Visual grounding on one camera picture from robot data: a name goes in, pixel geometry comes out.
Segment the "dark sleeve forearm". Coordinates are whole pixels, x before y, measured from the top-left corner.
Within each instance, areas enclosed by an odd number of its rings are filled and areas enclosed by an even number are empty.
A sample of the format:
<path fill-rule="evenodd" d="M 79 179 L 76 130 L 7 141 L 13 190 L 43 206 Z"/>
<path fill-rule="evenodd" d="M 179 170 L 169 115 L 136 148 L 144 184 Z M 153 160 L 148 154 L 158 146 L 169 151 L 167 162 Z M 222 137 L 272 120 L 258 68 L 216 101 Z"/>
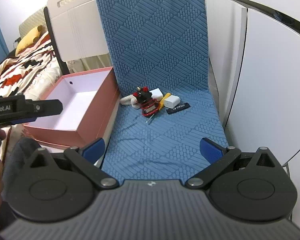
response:
<path fill-rule="evenodd" d="M 13 147 L 10 157 L 7 161 L 5 161 L 4 171 L 2 175 L 4 188 L 2 190 L 1 196 L 3 201 L 6 201 L 8 191 L 12 186 L 15 178 L 23 168 L 24 164 L 29 159 L 31 154 L 38 148 L 40 148 L 38 142 L 28 137 L 20 138 Z"/>

